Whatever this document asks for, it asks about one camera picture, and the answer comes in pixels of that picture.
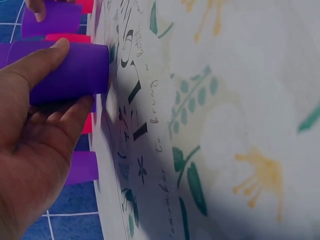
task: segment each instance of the blue tile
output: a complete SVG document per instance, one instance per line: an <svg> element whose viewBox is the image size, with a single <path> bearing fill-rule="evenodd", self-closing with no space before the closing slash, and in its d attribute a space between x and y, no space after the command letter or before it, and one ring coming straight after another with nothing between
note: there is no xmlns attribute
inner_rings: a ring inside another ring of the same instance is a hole
<svg viewBox="0 0 320 240"><path fill-rule="evenodd" d="M87 26L80 26L77 34L87 34Z"/></svg>
<svg viewBox="0 0 320 240"><path fill-rule="evenodd" d="M10 42L13 30L13 25L0 25L0 43L8 44Z"/></svg>
<svg viewBox="0 0 320 240"><path fill-rule="evenodd" d="M88 18L88 15L86 14L81 15L80 24L87 24L87 18Z"/></svg>
<svg viewBox="0 0 320 240"><path fill-rule="evenodd" d="M103 240L98 214L80 216L52 216L55 240Z"/></svg>
<svg viewBox="0 0 320 240"><path fill-rule="evenodd" d="M16 26L13 34L13 42L14 41L41 41L45 37L44 36L33 36L33 37L28 37L28 38L22 38L21 36L21 26Z"/></svg>
<svg viewBox="0 0 320 240"><path fill-rule="evenodd" d="M0 0L0 23L15 23L23 0Z"/></svg>
<svg viewBox="0 0 320 240"><path fill-rule="evenodd" d="M51 240L48 218L46 216L40 217L29 227L22 240Z"/></svg>
<svg viewBox="0 0 320 240"><path fill-rule="evenodd" d="M74 150L75 151L90 151L88 134L83 134L80 136Z"/></svg>
<svg viewBox="0 0 320 240"><path fill-rule="evenodd" d="M22 22L22 16L24 15L25 8L26 8L26 5L23 4L22 10L21 10L21 14L19 15L18 21L17 21L17 23L19 23L19 24Z"/></svg>
<svg viewBox="0 0 320 240"><path fill-rule="evenodd" d="M58 199L49 209L50 214L76 214L97 211L93 182L65 186Z"/></svg>

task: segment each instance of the purple paper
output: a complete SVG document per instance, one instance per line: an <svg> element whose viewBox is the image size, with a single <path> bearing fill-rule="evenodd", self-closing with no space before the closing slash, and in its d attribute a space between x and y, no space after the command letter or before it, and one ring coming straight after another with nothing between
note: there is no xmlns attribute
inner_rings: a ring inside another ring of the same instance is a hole
<svg viewBox="0 0 320 240"><path fill-rule="evenodd" d="M94 97L94 103L91 108L91 113L95 113L97 111L97 95L93 95L93 97Z"/></svg>
<svg viewBox="0 0 320 240"><path fill-rule="evenodd" d="M23 38L47 34L75 34L80 27L82 5L67 2L44 1L46 16L37 22L35 14L27 7L24 9L21 25Z"/></svg>
<svg viewBox="0 0 320 240"><path fill-rule="evenodd" d="M51 41L16 41L10 49L7 64L39 49ZM79 98L107 92L109 53L105 45L71 42L63 63L42 80L30 93L30 104Z"/></svg>
<svg viewBox="0 0 320 240"><path fill-rule="evenodd" d="M69 175L64 185L91 182L99 178L98 163L94 151L75 151Z"/></svg>
<svg viewBox="0 0 320 240"><path fill-rule="evenodd" d="M7 58L11 48L11 44L0 43L0 69L7 65Z"/></svg>

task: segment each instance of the green leaf print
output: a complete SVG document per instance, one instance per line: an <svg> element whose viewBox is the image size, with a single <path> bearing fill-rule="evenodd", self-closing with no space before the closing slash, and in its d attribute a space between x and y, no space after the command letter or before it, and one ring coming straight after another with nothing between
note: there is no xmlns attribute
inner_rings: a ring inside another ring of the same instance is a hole
<svg viewBox="0 0 320 240"><path fill-rule="evenodd" d="M181 101L180 93L178 91L175 91L175 104L179 104Z"/></svg>
<svg viewBox="0 0 320 240"><path fill-rule="evenodd" d="M298 132L306 131L312 128L320 118L320 102L307 118L299 125Z"/></svg>
<svg viewBox="0 0 320 240"><path fill-rule="evenodd" d="M206 101L206 88L203 86L198 92L198 103L202 106Z"/></svg>
<svg viewBox="0 0 320 240"><path fill-rule="evenodd" d="M181 197L179 197L179 202L180 202L180 208L181 208L181 214L182 214L184 237L185 237L185 240L190 240L189 226L188 226L188 215L187 215L186 206L185 206L185 203Z"/></svg>
<svg viewBox="0 0 320 240"><path fill-rule="evenodd" d="M157 35L158 34L158 25L157 25L157 9L156 2L153 3L150 15L150 30Z"/></svg>
<svg viewBox="0 0 320 240"><path fill-rule="evenodd" d="M129 214L129 229L130 229L130 237L133 238L135 234L135 226L134 226L134 221L132 219L131 214Z"/></svg>
<svg viewBox="0 0 320 240"><path fill-rule="evenodd" d="M174 162L174 170L176 172L180 172L185 166L184 154L178 147L172 148L173 153L173 162Z"/></svg>
<svg viewBox="0 0 320 240"><path fill-rule="evenodd" d="M135 202L135 199L134 199L134 195L132 194L132 190L129 189L128 191L126 191L125 193L125 199L130 202L130 203L134 203Z"/></svg>
<svg viewBox="0 0 320 240"><path fill-rule="evenodd" d="M187 170L187 179L196 206L204 216L207 216L205 197L202 191L198 170L194 162L190 164L190 167Z"/></svg>
<svg viewBox="0 0 320 240"><path fill-rule="evenodd" d="M138 205L135 202L133 204L133 214L134 214L134 222L137 228L139 228L139 212L138 212Z"/></svg>
<svg viewBox="0 0 320 240"><path fill-rule="evenodd" d="M211 95L214 95L217 92L218 89L218 80L214 76L210 81L210 93Z"/></svg>
<svg viewBox="0 0 320 240"><path fill-rule="evenodd" d="M173 131L175 134L177 134L179 132L179 127L180 127L180 124L178 121L175 121L174 124L173 124Z"/></svg>
<svg viewBox="0 0 320 240"><path fill-rule="evenodd" d="M115 60L115 53L116 53L116 45L112 44L112 46L110 47L109 64L111 64Z"/></svg>
<svg viewBox="0 0 320 240"><path fill-rule="evenodd" d="M181 123L187 125L187 110L185 108L181 110Z"/></svg>
<svg viewBox="0 0 320 240"><path fill-rule="evenodd" d="M188 103L188 108L190 113L194 113L195 109L196 109L196 100L194 97L191 97Z"/></svg>
<svg viewBox="0 0 320 240"><path fill-rule="evenodd" d="M183 93L187 93L189 91L189 83L186 80L181 81L180 90Z"/></svg>

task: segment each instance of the hand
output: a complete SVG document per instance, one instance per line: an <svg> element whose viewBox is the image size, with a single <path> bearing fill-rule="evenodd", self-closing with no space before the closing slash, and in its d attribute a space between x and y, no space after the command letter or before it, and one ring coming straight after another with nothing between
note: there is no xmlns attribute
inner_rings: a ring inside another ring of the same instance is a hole
<svg viewBox="0 0 320 240"><path fill-rule="evenodd" d="M75 3L76 0L58 0L58 2ZM44 0L25 0L25 4L28 9L34 12L37 22L42 22L45 19L46 6L44 4Z"/></svg>
<svg viewBox="0 0 320 240"><path fill-rule="evenodd" d="M18 239L57 199L94 99L29 106L69 51L62 38L0 69L0 238Z"/></svg>

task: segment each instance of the fingernail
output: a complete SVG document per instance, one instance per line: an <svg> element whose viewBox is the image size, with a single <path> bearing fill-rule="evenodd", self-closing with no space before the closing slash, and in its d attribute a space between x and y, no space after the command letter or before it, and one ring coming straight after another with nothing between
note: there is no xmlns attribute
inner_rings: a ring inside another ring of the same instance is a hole
<svg viewBox="0 0 320 240"><path fill-rule="evenodd" d="M56 41L50 48L57 48L57 49L64 49L67 48L69 45L69 42L66 38L60 38L58 41Z"/></svg>
<svg viewBox="0 0 320 240"><path fill-rule="evenodd" d="M40 23L40 22L42 22L44 20L44 15L42 13L40 13L40 12L35 13L34 16L35 16L35 20L38 23Z"/></svg>

